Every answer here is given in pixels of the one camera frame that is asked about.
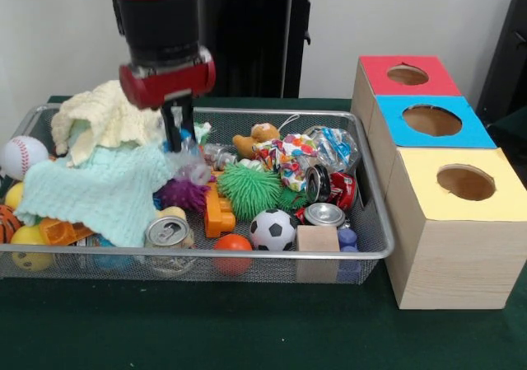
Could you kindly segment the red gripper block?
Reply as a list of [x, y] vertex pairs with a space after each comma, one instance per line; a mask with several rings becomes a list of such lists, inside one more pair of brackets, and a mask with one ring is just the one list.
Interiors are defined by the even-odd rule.
[[194, 138], [193, 96], [209, 93], [216, 81], [216, 67], [207, 48], [179, 65], [147, 68], [137, 65], [119, 67], [120, 86], [128, 101], [138, 109], [159, 109], [170, 152], [181, 151], [180, 130], [175, 125], [172, 100], [180, 99], [180, 127]]

